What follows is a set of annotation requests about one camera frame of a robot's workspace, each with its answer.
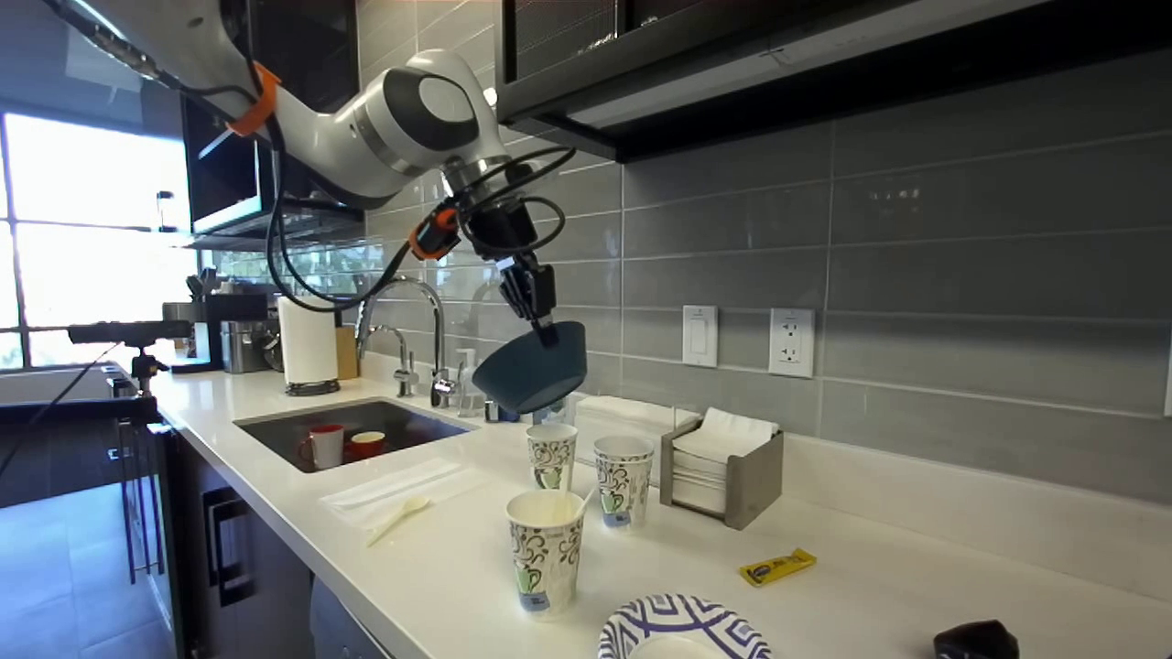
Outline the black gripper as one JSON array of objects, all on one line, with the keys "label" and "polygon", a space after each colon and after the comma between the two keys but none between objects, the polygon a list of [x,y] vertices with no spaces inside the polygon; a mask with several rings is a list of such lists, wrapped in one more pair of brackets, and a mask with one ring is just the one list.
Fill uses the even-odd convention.
[{"label": "black gripper", "polygon": [[547,317],[558,305],[553,268],[538,260],[547,239],[530,218],[534,194],[504,189],[499,196],[458,196],[458,228],[477,256],[503,262],[504,305],[530,323],[541,346],[558,345],[558,323]]}]

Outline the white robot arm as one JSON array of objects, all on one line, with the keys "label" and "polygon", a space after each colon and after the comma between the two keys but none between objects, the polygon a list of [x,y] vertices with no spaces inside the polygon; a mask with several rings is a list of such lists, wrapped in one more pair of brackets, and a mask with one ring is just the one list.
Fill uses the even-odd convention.
[{"label": "white robot arm", "polygon": [[451,194],[411,235],[422,260],[465,239],[485,260],[504,260],[503,296],[553,345],[553,272],[530,229],[534,178],[513,156],[472,71],[442,49],[386,71],[337,110],[292,95],[228,29],[220,0],[43,0],[87,45],[145,79],[161,79],[217,112],[231,134],[267,143],[305,166],[331,194],[374,209],[440,169]]}]

